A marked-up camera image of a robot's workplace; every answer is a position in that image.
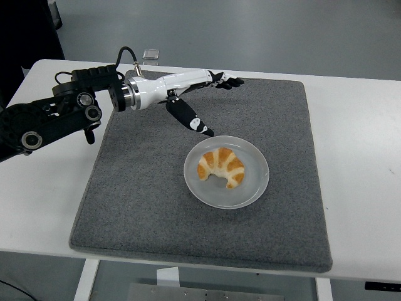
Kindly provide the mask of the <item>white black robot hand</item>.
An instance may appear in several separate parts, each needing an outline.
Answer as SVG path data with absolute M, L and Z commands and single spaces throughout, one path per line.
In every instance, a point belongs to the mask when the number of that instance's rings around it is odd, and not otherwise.
M 131 89 L 129 106 L 132 109 L 143 110 L 153 103 L 164 103 L 168 113 L 184 127 L 212 137 L 213 130 L 180 96 L 204 87 L 230 90 L 240 87 L 244 81 L 224 71 L 214 73 L 206 69 L 196 69 L 169 74 L 156 80 L 133 77 L 127 79 L 125 84 Z

